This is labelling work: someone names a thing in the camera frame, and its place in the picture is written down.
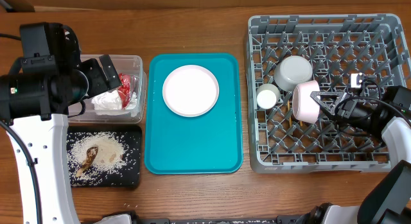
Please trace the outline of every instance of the gray plastic crate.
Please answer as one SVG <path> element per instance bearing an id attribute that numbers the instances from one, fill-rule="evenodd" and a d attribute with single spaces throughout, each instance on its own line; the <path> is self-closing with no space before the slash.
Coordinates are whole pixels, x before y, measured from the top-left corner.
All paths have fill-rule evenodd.
<path id="1" fill-rule="evenodd" d="M 246 52 L 250 163 L 255 172 L 390 170 L 383 143 L 338 133 L 322 113 L 314 125 L 296 120 L 290 125 L 292 93 L 280 90 L 277 106 L 264 110 L 257 106 L 256 90 L 274 81 L 276 65 L 289 55 L 311 62 L 321 90 L 346 90 L 349 74 L 360 72 L 375 74 L 383 93 L 387 86 L 406 87 L 411 60 L 396 15 L 253 16 Z M 370 86 L 363 95 L 377 98 L 378 92 Z"/>

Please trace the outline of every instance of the black cutting board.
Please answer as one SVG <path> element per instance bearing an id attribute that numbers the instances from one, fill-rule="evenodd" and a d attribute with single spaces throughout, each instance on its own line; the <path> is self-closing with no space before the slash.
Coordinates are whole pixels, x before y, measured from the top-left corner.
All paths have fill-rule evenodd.
<path id="1" fill-rule="evenodd" d="M 127 164 L 118 169 L 119 174 L 101 172 L 93 176 L 94 180 L 80 180 L 75 177 L 80 165 L 68 162 L 71 187 L 137 187 L 141 161 L 141 128 L 137 125 L 70 126 L 67 131 L 67 152 L 76 141 L 101 132 L 110 132 L 114 137 L 121 137 L 121 142 L 125 145 L 124 156 L 127 156 Z M 84 173 L 92 170 L 93 165 Z"/>

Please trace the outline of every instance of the plastic crate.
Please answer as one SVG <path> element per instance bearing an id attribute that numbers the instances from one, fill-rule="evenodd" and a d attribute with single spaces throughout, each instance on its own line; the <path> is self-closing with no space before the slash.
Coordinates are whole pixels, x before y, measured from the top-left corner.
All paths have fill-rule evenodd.
<path id="1" fill-rule="evenodd" d="M 248 124 L 255 172 L 391 169 L 383 143 L 341 134 L 322 113 L 314 125 L 290 121 L 292 92 L 280 90 L 279 103 L 263 110 L 257 106 L 256 90 L 274 82 L 276 65 L 289 55 L 311 62 L 320 90 L 346 90 L 351 73 L 375 74 L 383 93 L 387 86 L 406 87 L 411 60 L 396 15 L 261 15 L 249 19 L 248 30 Z M 369 86 L 362 95 L 377 98 L 378 91 Z"/>
<path id="2" fill-rule="evenodd" d="M 86 61 L 95 58 L 100 64 L 99 56 L 101 55 L 81 55 L 81 60 Z M 146 101 L 146 73 L 143 70 L 143 61 L 140 56 L 135 55 L 110 55 L 110 57 L 117 73 L 131 74 L 138 79 L 138 83 L 134 88 L 137 94 L 136 107 L 121 110 L 95 110 L 91 99 L 85 99 L 85 113 L 69 118 L 70 123 L 136 124 L 142 120 Z M 82 106 L 79 103 L 71 105 L 69 107 L 69 115 L 78 114 L 81 109 Z"/>

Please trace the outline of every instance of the wooden table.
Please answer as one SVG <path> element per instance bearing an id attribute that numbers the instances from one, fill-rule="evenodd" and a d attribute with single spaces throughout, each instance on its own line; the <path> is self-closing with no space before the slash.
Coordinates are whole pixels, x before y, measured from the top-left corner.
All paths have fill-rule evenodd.
<path id="1" fill-rule="evenodd" d="M 135 209 L 144 218 L 246 218 L 302 214 L 332 202 L 360 205 L 385 173 L 327 172 L 261 175 L 250 168 L 244 47 L 247 21 L 263 14 L 395 13 L 411 46 L 411 5 L 276 6 L 268 8 L 176 9 L 0 15 L 0 32 L 19 34 L 19 25 L 61 22 L 76 32 L 84 54 L 139 55 L 148 74 L 162 53 L 228 52 L 240 64 L 244 163 L 230 175 L 157 176 L 143 166 L 136 190 L 73 189 L 81 220 Z M 6 74 L 21 44 L 0 39 L 0 74 Z M 143 131 L 145 119 L 139 124 Z M 0 222 L 22 223 L 17 168 L 10 141 L 0 132 Z"/>

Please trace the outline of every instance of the dish rack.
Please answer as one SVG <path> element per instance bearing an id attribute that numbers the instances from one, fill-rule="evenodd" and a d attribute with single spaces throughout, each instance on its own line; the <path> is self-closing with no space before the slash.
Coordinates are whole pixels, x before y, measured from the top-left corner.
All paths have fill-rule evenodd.
<path id="1" fill-rule="evenodd" d="M 259 108 L 256 90 L 274 82 L 275 67 L 290 55 L 310 61 L 321 91 L 346 91 L 351 73 L 376 75 L 382 93 L 388 86 L 406 87 L 411 59 L 396 15 L 257 15 L 249 19 L 248 30 L 248 124 L 255 172 L 390 171 L 383 142 L 337 132 L 322 112 L 314 125 L 295 120 L 292 92 L 280 90 L 274 108 Z M 376 86 L 368 86 L 362 96 L 377 98 Z"/>

